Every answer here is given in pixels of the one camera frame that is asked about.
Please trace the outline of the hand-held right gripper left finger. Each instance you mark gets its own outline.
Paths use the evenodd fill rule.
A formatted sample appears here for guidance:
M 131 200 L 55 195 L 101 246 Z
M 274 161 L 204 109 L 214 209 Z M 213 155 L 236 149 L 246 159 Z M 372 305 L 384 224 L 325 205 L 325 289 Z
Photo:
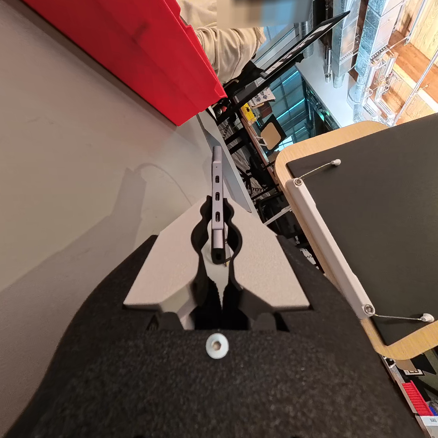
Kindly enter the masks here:
M 201 252 L 209 238 L 208 211 L 210 197 L 199 200 L 159 233 L 124 307 L 173 313 L 185 330 L 195 329 L 192 312 L 205 303 L 209 291 Z

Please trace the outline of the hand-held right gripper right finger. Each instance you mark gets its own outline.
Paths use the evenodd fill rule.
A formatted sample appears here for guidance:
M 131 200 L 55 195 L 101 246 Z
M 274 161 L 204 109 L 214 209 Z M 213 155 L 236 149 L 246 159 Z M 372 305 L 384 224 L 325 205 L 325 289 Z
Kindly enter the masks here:
M 222 300 L 222 326 L 250 329 L 282 325 L 283 313 L 310 310 L 310 302 L 279 237 L 236 202 L 224 202 L 229 280 Z

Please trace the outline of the grey USB hub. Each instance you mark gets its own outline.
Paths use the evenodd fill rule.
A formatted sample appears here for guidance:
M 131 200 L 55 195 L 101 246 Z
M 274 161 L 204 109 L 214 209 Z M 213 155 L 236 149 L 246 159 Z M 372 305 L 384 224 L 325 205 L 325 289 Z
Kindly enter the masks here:
M 223 216 L 222 147 L 216 145 L 211 161 L 211 259 L 216 265 L 227 265 Z

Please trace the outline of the grey desk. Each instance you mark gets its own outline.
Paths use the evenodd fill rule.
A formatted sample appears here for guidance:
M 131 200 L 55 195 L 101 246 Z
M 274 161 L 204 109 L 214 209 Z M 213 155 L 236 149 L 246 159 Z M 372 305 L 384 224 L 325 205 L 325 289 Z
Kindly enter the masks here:
M 177 127 L 21 1 L 1 1 L 1 437 L 90 293 L 211 193 L 202 112 Z

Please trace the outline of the white bar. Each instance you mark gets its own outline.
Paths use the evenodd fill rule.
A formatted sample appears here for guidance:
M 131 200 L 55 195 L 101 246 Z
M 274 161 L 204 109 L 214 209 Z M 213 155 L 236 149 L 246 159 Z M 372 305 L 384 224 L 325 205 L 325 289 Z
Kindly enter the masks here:
M 375 311 L 371 300 L 348 265 L 303 180 L 300 178 L 289 179 L 286 187 L 316 239 L 322 256 L 327 262 L 329 272 L 332 273 L 340 292 L 360 320 L 370 318 Z

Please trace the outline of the black panel wooden edge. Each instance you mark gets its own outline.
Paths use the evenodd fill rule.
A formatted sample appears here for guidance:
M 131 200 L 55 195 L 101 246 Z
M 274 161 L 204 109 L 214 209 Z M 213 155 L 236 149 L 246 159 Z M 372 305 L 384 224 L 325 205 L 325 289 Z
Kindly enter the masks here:
M 283 149 L 275 174 L 329 280 L 326 260 L 286 183 L 304 179 L 329 231 L 377 314 L 360 320 L 373 348 L 409 360 L 437 347 L 437 113 L 391 128 L 364 121 Z

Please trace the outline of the red plastic bin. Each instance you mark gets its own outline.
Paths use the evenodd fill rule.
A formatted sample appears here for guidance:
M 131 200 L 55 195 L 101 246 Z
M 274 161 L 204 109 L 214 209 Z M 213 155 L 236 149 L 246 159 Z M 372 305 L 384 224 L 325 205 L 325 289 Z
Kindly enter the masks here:
M 176 126 L 227 96 L 176 1 L 25 3 Z

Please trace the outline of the black framed marker sign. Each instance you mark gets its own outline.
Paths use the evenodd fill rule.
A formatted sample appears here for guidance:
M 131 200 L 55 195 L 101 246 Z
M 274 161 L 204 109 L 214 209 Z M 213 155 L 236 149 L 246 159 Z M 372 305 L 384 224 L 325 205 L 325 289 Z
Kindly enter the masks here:
M 323 21 L 320 25 L 314 28 L 309 34 L 303 37 L 297 44 L 290 48 L 282 57 L 277 59 L 269 68 L 263 70 L 260 73 L 260 77 L 266 82 L 276 80 L 283 73 L 285 73 L 290 67 L 297 62 L 303 60 L 303 51 L 311 44 L 324 36 L 328 31 L 333 29 L 338 23 L 340 23 L 345 17 L 350 14 L 350 11 L 345 11 L 337 16 Z

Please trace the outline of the silver ventilation duct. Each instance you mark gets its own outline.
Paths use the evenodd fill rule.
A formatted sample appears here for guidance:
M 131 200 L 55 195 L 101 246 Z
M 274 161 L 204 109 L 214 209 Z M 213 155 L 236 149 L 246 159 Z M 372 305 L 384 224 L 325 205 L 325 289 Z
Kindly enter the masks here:
M 335 89 L 341 88 L 345 76 L 355 67 L 367 6 L 367 0 L 332 1 L 333 16 L 349 12 L 332 29 L 331 71 Z
M 372 58 L 389 42 L 403 8 L 403 0 L 370 0 L 366 9 L 354 70 L 355 86 L 350 96 L 355 105 L 362 105 Z

